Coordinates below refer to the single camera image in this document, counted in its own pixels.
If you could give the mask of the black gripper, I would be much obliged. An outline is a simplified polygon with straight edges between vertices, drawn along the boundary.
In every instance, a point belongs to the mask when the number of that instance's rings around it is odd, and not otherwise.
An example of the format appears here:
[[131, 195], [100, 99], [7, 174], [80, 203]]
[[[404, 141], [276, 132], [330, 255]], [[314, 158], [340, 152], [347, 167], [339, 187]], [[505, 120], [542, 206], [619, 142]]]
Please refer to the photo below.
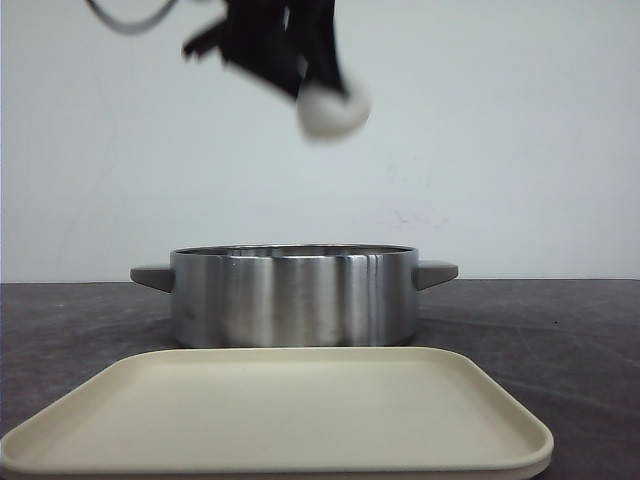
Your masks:
[[252, 78], [297, 100], [302, 84], [349, 100], [336, 50], [333, 1], [228, 1], [226, 16], [196, 33], [182, 54], [213, 51]]

